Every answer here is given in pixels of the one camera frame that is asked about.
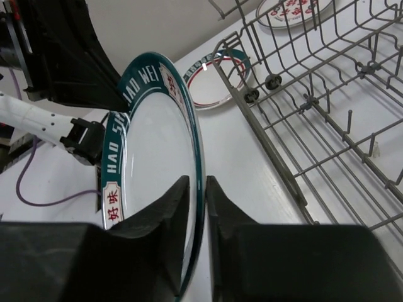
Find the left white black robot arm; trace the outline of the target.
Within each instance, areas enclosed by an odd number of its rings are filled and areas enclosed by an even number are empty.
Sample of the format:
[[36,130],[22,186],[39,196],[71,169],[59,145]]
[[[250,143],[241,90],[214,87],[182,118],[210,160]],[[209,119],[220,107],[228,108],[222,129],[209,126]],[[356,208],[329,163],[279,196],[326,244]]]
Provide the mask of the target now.
[[1,122],[58,146],[84,165],[100,165],[105,128],[98,121],[36,106],[127,112],[119,73],[96,36],[85,1],[4,1],[1,66],[22,71],[27,101],[1,94]]

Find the dark green rimmed plate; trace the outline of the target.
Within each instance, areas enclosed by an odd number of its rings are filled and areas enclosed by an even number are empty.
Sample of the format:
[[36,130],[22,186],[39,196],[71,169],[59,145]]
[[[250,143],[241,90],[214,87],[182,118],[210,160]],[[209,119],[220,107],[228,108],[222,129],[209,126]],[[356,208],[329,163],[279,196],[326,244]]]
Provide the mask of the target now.
[[184,294],[201,247],[205,216],[205,157],[195,106],[174,64],[157,52],[133,59],[118,83],[128,111],[112,111],[101,165],[105,229],[143,210],[181,176],[190,179],[182,256]]

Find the white plate red green rim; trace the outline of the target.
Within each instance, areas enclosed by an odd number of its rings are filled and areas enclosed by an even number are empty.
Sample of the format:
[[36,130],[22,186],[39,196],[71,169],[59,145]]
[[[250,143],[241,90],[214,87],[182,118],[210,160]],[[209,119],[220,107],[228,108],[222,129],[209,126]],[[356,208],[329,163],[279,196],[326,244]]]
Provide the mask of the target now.
[[244,82],[251,78],[251,60],[242,50],[219,50],[203,56],[183,75],[193,104],[199,111],[213,109],[232,100],[232,95],[213,66],[214,62],[229,76],[230,84],[240,91],[245,88]]

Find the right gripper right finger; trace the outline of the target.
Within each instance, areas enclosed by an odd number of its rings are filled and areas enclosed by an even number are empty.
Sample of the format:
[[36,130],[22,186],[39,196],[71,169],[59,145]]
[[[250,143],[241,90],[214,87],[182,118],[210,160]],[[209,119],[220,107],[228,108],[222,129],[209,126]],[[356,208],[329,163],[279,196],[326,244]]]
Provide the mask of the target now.
[[380,241],[358,225],[253,220],[208,177],[214,301],[401,301]]

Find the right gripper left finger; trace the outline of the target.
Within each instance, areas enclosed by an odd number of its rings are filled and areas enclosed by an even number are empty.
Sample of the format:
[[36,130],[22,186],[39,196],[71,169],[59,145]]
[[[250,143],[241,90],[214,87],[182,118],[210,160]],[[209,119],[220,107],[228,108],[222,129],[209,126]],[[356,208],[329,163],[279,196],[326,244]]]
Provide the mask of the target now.
[[173,301],[181,290],[190,180],[104,230],[1,223],[2,301]]

